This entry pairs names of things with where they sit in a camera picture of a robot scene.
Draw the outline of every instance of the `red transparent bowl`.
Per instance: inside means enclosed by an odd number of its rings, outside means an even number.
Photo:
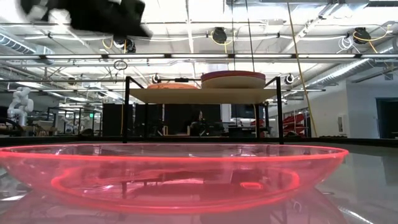
[[[16,179],[86,207],[218,213],[290,198],[348,151],[266,144],[64,144],[0,149]]]

